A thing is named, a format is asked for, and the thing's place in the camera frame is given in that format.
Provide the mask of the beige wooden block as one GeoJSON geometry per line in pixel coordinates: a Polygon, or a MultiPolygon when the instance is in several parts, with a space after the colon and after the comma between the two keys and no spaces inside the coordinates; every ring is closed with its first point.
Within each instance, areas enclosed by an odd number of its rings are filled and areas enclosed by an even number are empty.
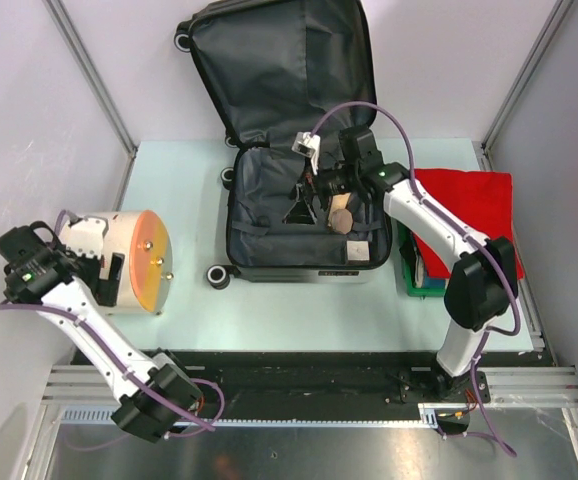
{"type": "Polygon", "coordinates": [[[332,216],[338,210],[344,210],[347,208],[350,193],[338,194],[331,197],[329,206],[329,216],[332,216]]]}

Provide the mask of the round wooden disc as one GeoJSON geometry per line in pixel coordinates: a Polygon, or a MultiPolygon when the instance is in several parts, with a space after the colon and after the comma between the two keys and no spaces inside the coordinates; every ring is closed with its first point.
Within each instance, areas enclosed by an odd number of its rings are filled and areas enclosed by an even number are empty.
{"type": "Polygon", "coordinates": [[[330,213],[329,227],[335,233],[347,235],[352,231],[353,224],[353,215],[346,208],[337,209],[330,213]]]}

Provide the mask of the beige drum with orange lid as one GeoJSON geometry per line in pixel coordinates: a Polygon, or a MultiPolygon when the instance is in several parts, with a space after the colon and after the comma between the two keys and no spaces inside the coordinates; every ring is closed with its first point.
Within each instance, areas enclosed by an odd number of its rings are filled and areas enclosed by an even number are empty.
{"type": "Polygon", "coordinates": [[[58,227],[84,215],[108,221],[103,256],[119,254],[119,292],[116,305],[99,305],[104,314],[158,314],[173,279],[173,250],[167,228],[151,210],[74,214],[58,227]]]}

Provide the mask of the white square box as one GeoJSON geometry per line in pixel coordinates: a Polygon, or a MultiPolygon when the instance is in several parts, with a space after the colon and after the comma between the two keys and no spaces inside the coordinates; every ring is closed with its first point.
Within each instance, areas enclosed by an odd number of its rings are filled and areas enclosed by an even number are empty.
{"type": "Polygon", "coordinates": [[[370,243],[366,240],[346,242],[346,260],[348,263],[366,263],[371,260],[370,243]]]}

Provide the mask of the green plastic tray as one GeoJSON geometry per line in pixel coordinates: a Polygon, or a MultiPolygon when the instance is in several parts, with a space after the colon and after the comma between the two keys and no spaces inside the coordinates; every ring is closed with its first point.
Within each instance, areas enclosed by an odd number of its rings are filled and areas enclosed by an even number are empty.
{"type": "Polygon", "coordinates": [[[396,231],[406,293],[418,298],[443,297],[448,280],[429,274],[415,237],[404,224],[397,222],[396,231]]]}

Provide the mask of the teal cream sock towel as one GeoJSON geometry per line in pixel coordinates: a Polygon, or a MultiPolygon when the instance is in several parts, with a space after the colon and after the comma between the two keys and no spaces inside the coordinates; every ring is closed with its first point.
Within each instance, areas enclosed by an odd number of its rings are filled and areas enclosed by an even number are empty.
{"type": "Polygon", "coordinates": [[[423,257],[417,246],[413,246],[413,252],[414,252],[414,266],[412,269],[413,286],[419,289],[444,290],[447,286],[447,280],[430,276],[425,266],[423,257]]]}

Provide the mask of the white black space suitcase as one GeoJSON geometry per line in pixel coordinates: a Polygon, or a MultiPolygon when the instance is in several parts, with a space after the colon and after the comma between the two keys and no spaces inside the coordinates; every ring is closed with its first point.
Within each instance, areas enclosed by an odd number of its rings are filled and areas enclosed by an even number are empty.
{"type": "Polygon", "coordinates": [[[315,225],[284,224],[305,159],[298,132],[321,138],[319,162],[336,168],[339,134],[370,127],[376,89],[367,18],[358,1],[216,1],[181,21],[175,47],[188,53],[237,154],[221,173],[228,192],[227,262],[207,282],[359,282],[392,248],[382,202],[350,193],[347,235],[329,227],[330,200],[315,199],[315,225]],[[371,260],[348,263],[346,242],[366,240],[371,260]]]}

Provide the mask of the red cloth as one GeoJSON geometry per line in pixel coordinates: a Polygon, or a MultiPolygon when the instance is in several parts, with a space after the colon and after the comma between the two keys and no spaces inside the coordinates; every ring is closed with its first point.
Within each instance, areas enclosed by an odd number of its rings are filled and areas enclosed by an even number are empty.
{"type": "Polygon", "coordinates": [[[491,239],[504,236],[515,242],[513,178],[509,173],[417,169],[424,189],[461,221],[491,239]]]}

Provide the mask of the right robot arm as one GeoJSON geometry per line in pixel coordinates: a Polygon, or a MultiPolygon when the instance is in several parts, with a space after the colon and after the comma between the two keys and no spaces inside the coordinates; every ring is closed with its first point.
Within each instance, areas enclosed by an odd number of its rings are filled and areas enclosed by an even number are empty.
{"type": "Polygon", "coordinates": [[[416,234],[450,273],[443,301],[451,322],[419,389],[442,401],[462,394],[495,318],[510,311],[520,317],[517,305],[516,253],[511,240],[491,239],[472,228],[436,200],[416,178],[412,165],[387,163],[367,127],[351,127],[339,134],[343,160],[326,169],[319,162],[321,138],[313,132],[297,133],[292,151],[305,159],[293,197],[308,210],[343,193],[357,193],[381,201],[389,217],[416,234]]]}

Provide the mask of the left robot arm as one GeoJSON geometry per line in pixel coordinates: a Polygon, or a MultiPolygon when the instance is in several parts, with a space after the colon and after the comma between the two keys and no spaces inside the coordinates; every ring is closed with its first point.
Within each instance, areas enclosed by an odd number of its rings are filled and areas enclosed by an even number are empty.
{"type": "Polygon", "coordinates": [[[202,392],[167,351],[148,356],[100,313],[82,261],[58,239],[44,241],[46,223],[14,227],[0,236],[5,260],[1,310],[33,311],[55,325],[107,383],[118,407],[112,421],[124,432],[155,443],[185,420],[210,431],[192,412],[202,392]]]}

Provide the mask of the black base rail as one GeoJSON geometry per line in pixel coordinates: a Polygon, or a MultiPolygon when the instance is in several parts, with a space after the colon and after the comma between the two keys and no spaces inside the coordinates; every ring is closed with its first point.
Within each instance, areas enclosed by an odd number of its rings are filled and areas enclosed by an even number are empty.
{"type": "Polygon", "coordinates": [[[496,368],[530,372],[550,367],[546,352],[487,352],[477,381],[443,380],[430,352],[182,352],[192,377],[218,384],[227,421],[352,423],[411,420],[420,403],[462,406],[479,391],[485,402],[496,368]]]}

